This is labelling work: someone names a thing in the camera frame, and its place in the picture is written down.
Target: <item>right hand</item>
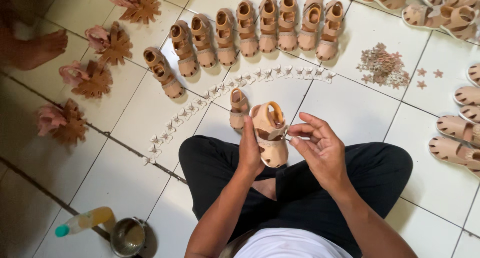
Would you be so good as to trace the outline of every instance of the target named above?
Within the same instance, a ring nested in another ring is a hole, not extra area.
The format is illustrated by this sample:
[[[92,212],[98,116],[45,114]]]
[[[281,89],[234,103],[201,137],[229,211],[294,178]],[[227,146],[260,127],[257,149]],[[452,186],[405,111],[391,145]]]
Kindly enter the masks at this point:
[[[299,117],[305,123],[290,126],[290,144],[307,161],[320,186],[333,196],[351,185],[345,166],[345,145],[324,120],[304,112]]]

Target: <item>shoe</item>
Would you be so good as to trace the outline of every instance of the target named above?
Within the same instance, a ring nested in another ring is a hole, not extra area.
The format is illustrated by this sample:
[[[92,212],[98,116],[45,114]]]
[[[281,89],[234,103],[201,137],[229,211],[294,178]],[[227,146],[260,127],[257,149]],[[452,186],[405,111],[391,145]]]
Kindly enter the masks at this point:
[[[258,40],[255,35],[254,6],[243,0],[237,7],[238,35],[240,52],[244,57],[253,57],[258,52]]]
[[[295,32],[297,7],[297,0],[280,0],[278,47],[286,52],[297,49],[297,33]]]
[[[178,20],[170,28],[170,38],[172,39],[173,49],[178,55],[178,70],[183,77],[192,77],[197,73],[198,62],[192,51],[192,45],[188,41],[190,28],[187,22]]]
[[[343,5],[332,0],[325,6],[325,23],[321,29],[320,43],[315,56],[320,61],[329,61],[337,55],[339,49],[338,36],[342,34]]]
[[[269,54],[277,48],[277,1],[263,0],[258,7],[260,15],[260,51]]]
[[[192,41],[197,51],[198,64],[203,68],[211,68],[217,64],[217,57],[210,45],[210,22],[208,18],[199,13],[191,19]]]
[[[324,0],[307,0],[303,5],[303,19],[298,33],[298,46],[302,51],[311,51],[317,42],[318,25],[322,16]]]
[[[231,66],[237,62],[237,51],[233,46],[233,17],[230,9],[219,9],[216,12],[216,35],[215,40],[218,43],[216,53],[218,61],[224,66]]]
[[[268,167],[278,168],[287,163],[289,151],[285,142],[288,125],[280,106],[273,101],[254,106],[250,110],[253,128],[260,147],[260,157]]]
[[[243,116],[248,115],[248,100],[243,92],[238,89],[232,89],[230,93],[230,104],[232,109],[230,110],[230,126],[234,130],[243,129]]]
[[[148,47],[143,51],[143,59],[153,72],[153,77],[162,84],[162,89],[171,99],[180,98],[185,89],[167,66],[165,56],[154,47]]]

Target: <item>bare foot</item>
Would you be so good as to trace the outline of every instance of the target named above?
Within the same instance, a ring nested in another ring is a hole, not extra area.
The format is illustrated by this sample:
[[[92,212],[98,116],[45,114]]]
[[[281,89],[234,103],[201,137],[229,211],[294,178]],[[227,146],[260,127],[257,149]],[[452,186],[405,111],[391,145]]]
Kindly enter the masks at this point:
[[[272,199],[273,201],[277,200],[275,178],[254,181],[251,187],[265,195],[267,198]]]

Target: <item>left hand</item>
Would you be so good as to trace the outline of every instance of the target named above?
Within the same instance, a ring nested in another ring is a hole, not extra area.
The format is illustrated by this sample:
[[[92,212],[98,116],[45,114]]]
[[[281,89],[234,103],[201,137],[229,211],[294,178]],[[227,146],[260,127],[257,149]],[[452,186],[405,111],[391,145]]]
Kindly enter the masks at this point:
[[[245,115],[243,121],[237,170],[245,171],[256,177],[264,170],[265,164],[260,159],[260,148],[255,138],[252,118]]]

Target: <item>star-shaped cutout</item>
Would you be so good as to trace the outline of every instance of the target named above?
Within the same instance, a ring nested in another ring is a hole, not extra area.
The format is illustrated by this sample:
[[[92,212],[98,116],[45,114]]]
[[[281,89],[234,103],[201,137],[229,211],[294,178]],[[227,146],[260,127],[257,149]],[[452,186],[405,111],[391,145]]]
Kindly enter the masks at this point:
[[[442,75],[444,73],[437,69],[437,71],[434,71],[433,74],[435,75],[435,78],[438,78],[438,77],[443,78]]]
[[[417,88],[421,88],[423,90],[423,88],[426,88],[427,85],[425,84],[425,81],[417,81]]]
[[[425,71],[423,68],[417,70],[417,72],[418,72],[417,73],[418,76],[423,76],[423,77],[425,77],[425,73],[427,73],[427,71]]]

